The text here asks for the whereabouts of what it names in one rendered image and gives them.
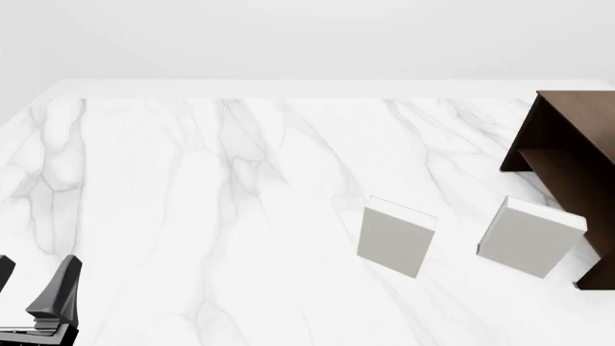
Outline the thick grey book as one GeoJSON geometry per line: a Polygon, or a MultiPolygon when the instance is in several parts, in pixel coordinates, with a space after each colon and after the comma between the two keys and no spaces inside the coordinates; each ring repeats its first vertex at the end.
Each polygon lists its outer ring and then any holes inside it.
{"type": "Polygon", "coordinates": [[[506,196],[477,255],[544,279],[587,232],[581,215],[506,196]]]}

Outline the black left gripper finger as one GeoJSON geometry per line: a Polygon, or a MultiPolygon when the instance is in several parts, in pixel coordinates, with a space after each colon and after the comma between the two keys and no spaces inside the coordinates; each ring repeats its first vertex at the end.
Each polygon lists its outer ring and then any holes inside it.
{"type": "Polygon", "coordinates": [[[9,281],[13,270],[15,268],[15,262],[8,256],[0,256],[0,293],[9,281]]]}
{"type": "Polygon", "coordinates": [[[66,256],[49,284],[26,308],[26,312],[36,321],[58,319],[60,323],[77,328],[77,293],[82,266],[77,256],[66,256]]]}

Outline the dark brown wooden shelf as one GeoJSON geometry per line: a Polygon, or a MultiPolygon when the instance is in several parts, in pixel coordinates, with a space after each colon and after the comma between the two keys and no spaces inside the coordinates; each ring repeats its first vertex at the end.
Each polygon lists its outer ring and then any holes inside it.
{"type": "Polygon", "coordinates": [[[615,91],[537,91],[500,169],[534,172],[565,211],[586,219],[600,259],[576,285],[615,290],[615,91]]]}

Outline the slim grey book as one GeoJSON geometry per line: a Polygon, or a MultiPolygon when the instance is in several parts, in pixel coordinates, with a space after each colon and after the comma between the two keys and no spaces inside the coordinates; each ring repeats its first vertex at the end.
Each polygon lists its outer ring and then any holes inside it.
{"type": "Polygon", "coordinates": [[[372,195],[364,207],[357,255],[414,279],[438,218],[372,195]]]}

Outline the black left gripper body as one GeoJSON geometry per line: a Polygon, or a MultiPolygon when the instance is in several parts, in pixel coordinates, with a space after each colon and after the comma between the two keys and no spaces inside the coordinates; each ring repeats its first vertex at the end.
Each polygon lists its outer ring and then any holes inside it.
{"type": "Polygon", "coordinates": [[[79,318],[40,319],[33,327],[0,328],[0,346],[73,346],[79,318]]]}

